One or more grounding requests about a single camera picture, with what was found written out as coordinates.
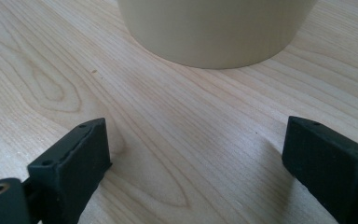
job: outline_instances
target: black plastic part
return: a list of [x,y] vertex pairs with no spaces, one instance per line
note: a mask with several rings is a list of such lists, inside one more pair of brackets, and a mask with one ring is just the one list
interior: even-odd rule
[[290,117],[283,165],[341,224],[358,224],[358,144],[302,118]]
[[0,224],[31,224],[19,179],[0,180]]
[[111,166],[104,119],[78,125],[28,165],[0,180],[0,224],[74,224]]
[[104,119],[80,124],[31,162],[31,185],[46,205],[43,223],[77,223],[110,166]]

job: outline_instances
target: white pot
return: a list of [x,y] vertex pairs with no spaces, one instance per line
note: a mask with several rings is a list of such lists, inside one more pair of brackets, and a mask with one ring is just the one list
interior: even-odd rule
[[259,63],[286,47],[316,0],[118,0],[145,48],[201,68]]

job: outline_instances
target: light wood surface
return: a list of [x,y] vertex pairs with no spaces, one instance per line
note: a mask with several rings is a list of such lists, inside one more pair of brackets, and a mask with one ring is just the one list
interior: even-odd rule
[[149,53],[115,0],[0,0],[0,178],[107,119],[112,168],[79,223],[336,223],[281,162],[289,115],[358,142],[358,0],[320,0],[270,60]]

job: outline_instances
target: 3d printed part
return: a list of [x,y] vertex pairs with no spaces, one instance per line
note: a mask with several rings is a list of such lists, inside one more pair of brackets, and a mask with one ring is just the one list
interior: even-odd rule
[[358,144],[302,118],[290,117],[283,165],[341,224],[358,224]]
[[0,224],[77,223],[110,166],[105,120],[78,125],[28,165],[23,183],[0,180]]

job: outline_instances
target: table surface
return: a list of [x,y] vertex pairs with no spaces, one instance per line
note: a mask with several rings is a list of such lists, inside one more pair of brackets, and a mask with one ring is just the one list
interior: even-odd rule
[[282,166],[290,115],[358,142],[358,0],[228,70],[146,51],[115,0],[0,0],[0,178],[106,118],[113,166],[79,223],[336,223]]

